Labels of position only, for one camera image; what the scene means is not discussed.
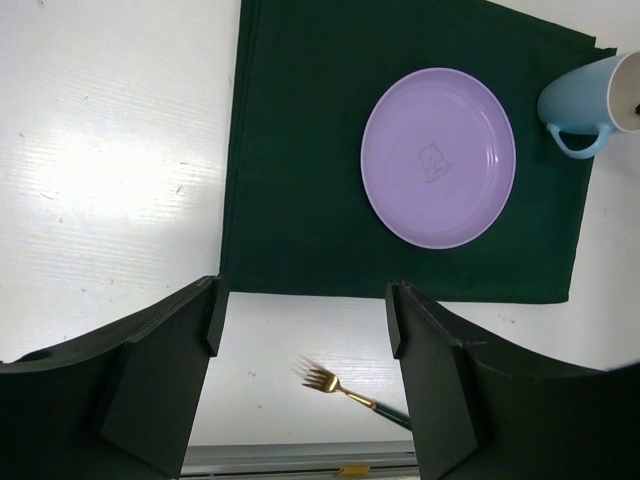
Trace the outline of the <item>gold fork green handle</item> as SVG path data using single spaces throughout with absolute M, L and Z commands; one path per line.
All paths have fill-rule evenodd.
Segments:
M 318 362 L 298 356 L 294 363 L 294 371 L 300 376 L 302 386 L 325 394 L 343 395 L 402 429 L 412 431 L 411 420 L 407 413 L 345 388 L 337 374 Z

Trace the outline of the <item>dark green cloth placemat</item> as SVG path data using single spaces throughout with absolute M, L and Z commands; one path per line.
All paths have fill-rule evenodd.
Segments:
M 454 302 L 568 299 L 592 164 L 536 114 L 551 81 L 613 56 L 594 37 L 487 1 L 245 1 L 220 271 L 233 290 L 380 298 L 392 280 Z M 413 71 L 464 71 L 511 122 L 515 182 L 486 233 L 451 250 L 377 218 L 359 150 L 375 102 Z

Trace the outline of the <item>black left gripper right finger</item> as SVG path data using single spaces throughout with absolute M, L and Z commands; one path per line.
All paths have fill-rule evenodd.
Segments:
M 553 359 L 447 310 L 417 287 L 385 296 L 424 479 L 635 479 L 639 368 Z

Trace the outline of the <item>light blue mug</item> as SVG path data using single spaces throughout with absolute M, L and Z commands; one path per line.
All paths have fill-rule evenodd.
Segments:
M 611 135 L 639 131 L 639 53 L 630 52 L 581 66 L 547 85 L 537 113 L 560 150 L 573 159 L 592 158 Z M 581 150 L 569 148 L 563 133 L 593 135 Z

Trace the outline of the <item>lilac plastic plate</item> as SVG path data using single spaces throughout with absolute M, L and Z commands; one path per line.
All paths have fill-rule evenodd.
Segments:
M 468 244 L 502 213 L 517 164 L 509 118 L 471 75 L 427 68 L 376 102 L 360 149 L 364 190 L 394 235 L 425 249 Z

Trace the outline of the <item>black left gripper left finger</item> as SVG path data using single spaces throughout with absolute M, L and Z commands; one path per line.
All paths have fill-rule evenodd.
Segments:
M 176 479 L 229 288 L 206 276 L 1 367 L 5 479 Z

